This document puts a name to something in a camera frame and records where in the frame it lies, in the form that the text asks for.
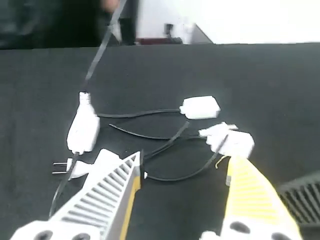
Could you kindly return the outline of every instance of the dark clothing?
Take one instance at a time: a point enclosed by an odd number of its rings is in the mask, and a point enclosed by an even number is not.
[[[98,0],[0,0],[0,49],[99,43]]]

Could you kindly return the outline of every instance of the white power adapter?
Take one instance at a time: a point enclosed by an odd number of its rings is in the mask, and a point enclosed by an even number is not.
[[[91,152],[99,133],[100,119],[91,105],[90,93],[79,93],[79,107],[71,124],[66,142],[69,150],[82,155]]]
[[[220,107],[213,96],[197,96],[186,98],[180,113],[188,119],[211,119],[219,115]]]
[[[225,156],[238,156],[243,158],[249,158],[255,142],[250,133],[228,130],[224,134],[220,135],[210,135],[206,139],[206,143],[210,145],[211,151],[216,152],[221,141],[228,134],[228,138],[224,145],[219,150],[219,154]]]
[[[222,135],[222,139],[226,136],[227,132],[229,130],[235,130],[238,129],[238,127],[234,124],[226,124],[224,121],[213,125],[206,129],[199,130],[199,136],[200,137],[208,137],[208,136],[219,136]]]

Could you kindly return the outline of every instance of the black cable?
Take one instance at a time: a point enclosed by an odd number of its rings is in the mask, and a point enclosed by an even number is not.
[[[148,110],[148,111],[140,111],[136,113],[129,113],[129,114],[104,114],[98,113],[97,116],[100,118],[107,118],[107,119],[132,119],[146,115],[153,115],[153,114],[163,114],[163,113],[180,113],[180,109],[157,109],[157,110]]]
[[[145,160],[149,160],[151,158],[153,158],[154,156],[164,152],[165,150],[169,149],[170,147],[172,147],[174,144],[178,144],[179,142],[182,141],[187,141],[187,140],[206,140],[205,138],[199,137],[199,136],[190,136],[190,137],[179,137],[178,139],[176,139],[174,142],[172,142],[171,144],[165,144],[162,147],[157,148],[156,150],[153,150],[152,152],[149,152],[148,154],[146,154],[146,156],[144,157]]]
[[[136,133],[136,132],[133,132],[133,131],[129,131],[129,130],[123,129],[123,128],[121,128],[119,126],[116,126],[114,124],[109,124],[109,126],[114,128],[114,129],[117,129],[117,130],[119,130],[121,132],[124,132],[126,134],[130,134],[130,135],[133,135],[133,136],[136,136],[136,137],[139,137],[139,138],[143,138],[143,139],[163,140],[163,141],[168,141],[168,140],[171,139],[170,137],[148,136],[148,135],[139,134],[139,133]],[[203,137],[198,136],[198,135],[180,136],[179,138],[183,138],[183,139],[204,139]]]
[[[67,182],[72,174],[72,171],[75,168],[76,162],[78,160],[79,157],[79,152],[75,152],[73,157],[72,157],[72,163],[71,166],[68,170],[68,172],[65,174],[64,178],[62,179],[62,181],[60,182],[59,186],[57,187],[53,199],[52,199],[52,203],[51,203],[51,207],[50,207],[50,212],[49,212],[49,219],[52,217],[52,215],[55,213],[56,211],[56,207],[57,207],[57,201],[59,199],[59,197],[61,196],[64,188],[67,185]]]
[[[184,130],[186,130],[189,127],[189,122],[186,121],[184,123],[184,125],[176,132],[176,134],[170,138],[169,141],[167,141],[164,145],[156,148],[155,150],[147,153],[144,157],[144,159],[149,159],[149,156],[154,156],[155,154],[158,154],[159,151],[164,151],[165,149],[168,149],[169,147],[171,147],[171,145],[174,143],[174,141],[179,138],[181,136],[181,134],[184,132]]]
[[[223,145],[226,143],[227,139],[228,139],[228,135],[226,135],[225,138],[222,140],[220,145],[215,150],[215,153],[213,154],[213,156],[210,157],[210,159],[205,163],[205,165],[203,165],[203,167],[201,167],[197,171],[194,171],[191,174],[188,174],[188,175],[185,175],[185,176],[181,176],[181,177],[176,177],[176,178],[161,178],[161,177],[157,177],[157,176],[151,176],[151,175],[148,174],[147,179],[152,179],[152,180],[159,181],[159,182],[167,182],[167,183],[169,183],[169,182],[180,182],[180,181],[183,181],[183,180],[187,180],[187,179],[193,178],[194,176],[198,175],[199,173],[201,173],[202,171],[204,171],[205,169],[207,169],[211,165],[212,161],[214,159],[216,159],[216,157],[219,154],[219,151],[221,150]]]
[[[118,22],[121,12],[124,9],[124,6],[126,4],[127,0],[121,0],[119,1],[119,5],[118,7],[115,9],[114,13],[112,14],[111,20],[110,20],[110,24],[107,27],[107,30],[105,31],[104,37],[102,39],[102,42],[99,46],[98,51],[96,52],[93,61],[90,64],[90,67],[88,69],[88,72],[85,76],[84,79],[84,83],[83,83],[83,87],[82,87],[82,92],[88,92],[88,83],[89,80],[91,79],[92,75],[94,74],[94,71],[102,57],[102,55],[104,54],[106,47],[108,45],[108,42],[110,40],[110,37],[112,35],[112,26],[114,26],[114,24],[116,22]]]

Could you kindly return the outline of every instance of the metal grille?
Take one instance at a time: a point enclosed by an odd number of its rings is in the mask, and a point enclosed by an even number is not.
[[[277,192],[299,226],[320,227],[320,172],[285,183]]]

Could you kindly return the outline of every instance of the black table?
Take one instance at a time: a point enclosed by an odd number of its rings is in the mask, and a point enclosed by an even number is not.
[[[78,92],[95,48],[0,51],[0,238],[33,220],[46,220],[59,178],[52,163],[70,157],[66,138]],[[184,98],[213,95],[218,119],[191,121],[188,133],[226,121],[251,133],[250,160],[279,185],[320,168],[320,45],[166,45],[108,48],[90,82],[94,108],[121,114],[177,108]],[[182,115],[126,122],[101,120],[92,162],[101,148],[121,157],[162,142],[111,129],[170,137]],[[150,162],[161,177],[192,172],[211,156],[203,141],[186,141]],[[145,182],[136,194],[128,240],[198,239],[220,231],[228,188],[226,162],[176,184]],[[84,178],[73,180],[63,201]]]

